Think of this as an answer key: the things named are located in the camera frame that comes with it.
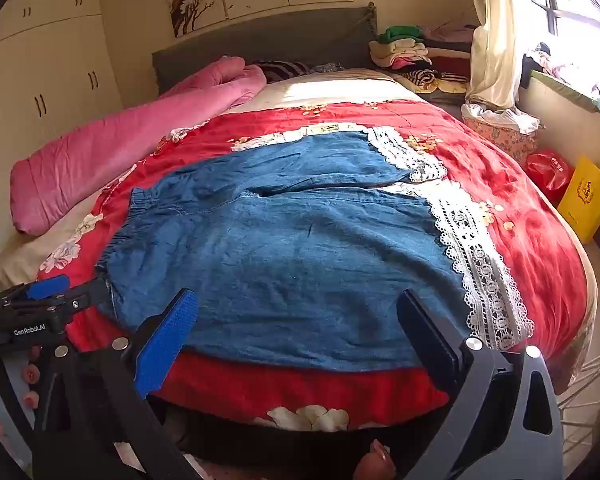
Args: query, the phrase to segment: red bag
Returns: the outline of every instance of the red bag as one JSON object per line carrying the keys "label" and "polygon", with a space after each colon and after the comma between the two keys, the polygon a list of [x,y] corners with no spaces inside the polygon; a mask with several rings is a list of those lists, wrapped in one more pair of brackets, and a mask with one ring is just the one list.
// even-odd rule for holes
{"label": "red bag", "polygon": [[573,168],[560,155],[542,149],[526,158],[525,173],[540,188],[540,191],[557,206],[567,191],[573,176]]}

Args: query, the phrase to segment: window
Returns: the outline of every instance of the window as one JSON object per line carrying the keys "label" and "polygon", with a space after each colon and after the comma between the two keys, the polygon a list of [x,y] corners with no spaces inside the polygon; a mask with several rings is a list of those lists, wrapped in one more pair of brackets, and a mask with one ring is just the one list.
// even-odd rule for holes
{"label": "window", "polygon": [[[552,59],[572,62],[589,75],[600,75],[600,5],[596,0],[530,2],[526,8],[529,47],[533,49],[542,41],[551,49]],[[583,83],[585,89],[589,79]]]}

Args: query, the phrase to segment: fingernail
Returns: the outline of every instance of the fingernail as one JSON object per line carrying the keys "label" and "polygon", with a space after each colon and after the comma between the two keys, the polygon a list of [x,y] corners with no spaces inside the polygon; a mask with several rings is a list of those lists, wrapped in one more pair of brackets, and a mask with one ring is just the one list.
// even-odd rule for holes
{"label": "fingernail", "polygon": [[382,444],[380,444],[377,440],[374,440],[371,446],[373,447],[374,451],[382,457],[382,460],[386,462],[386,453],[384,452],[384,447]]}

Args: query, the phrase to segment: bedsheet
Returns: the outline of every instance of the bedsheet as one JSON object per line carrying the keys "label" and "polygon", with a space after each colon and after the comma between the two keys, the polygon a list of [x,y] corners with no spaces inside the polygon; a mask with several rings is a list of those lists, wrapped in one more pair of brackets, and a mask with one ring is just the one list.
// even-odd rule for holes
{"label": "bedsheet", "polygon": [[[325,122],[391,126],[410,146],[442,161],[448,178],[459,182],[483,212],[482,221],[535,324],[528,342],[539,346],[550,363],[576,336],[588,333],[583,321],[594,313],[595,283],[582,248],[555,210],[506,154],[442,110],[417,101],[227,114],[200,128],[175,131],[126,178],[104,190],[79,235],[46,261],[40,277],[65,273],[72,285],[90,279],[104,247],[125,221],[134,187],[148,188],[176,168],[227,154],[259,137]],[[82,350],[109,344],[122,333],[96,309],[77,316],[68,331]],[[235,363],[193,352],[179,356],[160,395],[202,412],[287,429],[395,424],[446,402],[415,367],[326,372]]]}

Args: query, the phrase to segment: pink comforter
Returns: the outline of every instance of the pink comforter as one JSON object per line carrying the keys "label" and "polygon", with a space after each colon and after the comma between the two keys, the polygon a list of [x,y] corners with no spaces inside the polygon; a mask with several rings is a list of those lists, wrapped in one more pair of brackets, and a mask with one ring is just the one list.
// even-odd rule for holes
{"label": "pink comforter", "polygon": [[74,205],[151,153],[176,128],[202,124],[250,101],[266,85],[262,70],[223,57],[157,101],[80,126],[11,170],[16,229],[42,235]]}

